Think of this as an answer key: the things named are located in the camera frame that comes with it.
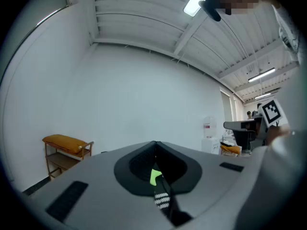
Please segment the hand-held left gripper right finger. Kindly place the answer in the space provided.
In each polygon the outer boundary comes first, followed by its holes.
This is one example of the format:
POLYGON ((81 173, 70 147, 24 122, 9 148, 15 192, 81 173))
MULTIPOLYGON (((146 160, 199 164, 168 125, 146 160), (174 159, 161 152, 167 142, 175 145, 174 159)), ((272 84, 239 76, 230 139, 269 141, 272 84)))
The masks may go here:
POLYGON ((255 182, 255 156, 234 158, 157 142, 177 230, 233 230, 255 182))

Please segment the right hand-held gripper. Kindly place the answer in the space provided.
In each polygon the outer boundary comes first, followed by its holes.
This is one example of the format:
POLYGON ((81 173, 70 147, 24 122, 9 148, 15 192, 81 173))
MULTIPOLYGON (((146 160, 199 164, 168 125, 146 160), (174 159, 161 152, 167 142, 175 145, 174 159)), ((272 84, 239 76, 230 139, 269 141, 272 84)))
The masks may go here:
POLYGON ((273 141, 288 134, 288 127, 279 125, 282 118, 280 105, 272 99, 267 103, 258 103, 257 110, 253 112, 253 120, 224 122, 223 126, 233 132, 234 139, 242 150, 251 150, 250 142, 255 138, 273 141))

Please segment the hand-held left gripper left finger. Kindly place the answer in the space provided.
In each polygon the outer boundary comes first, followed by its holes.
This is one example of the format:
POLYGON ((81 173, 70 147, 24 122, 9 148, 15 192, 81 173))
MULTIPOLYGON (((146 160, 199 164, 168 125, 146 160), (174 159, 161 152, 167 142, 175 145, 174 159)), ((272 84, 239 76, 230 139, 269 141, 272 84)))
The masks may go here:
POLYGON ((24 196, 27 208, 48 229, 169 230, 171 223, 153 198, 131 194, 114 176, 117 160, 144 145, 139 143, 83 160, 33 196, 24 196), (46 210, 74 181, 88 186, 66 219, 60 222, 46 210))

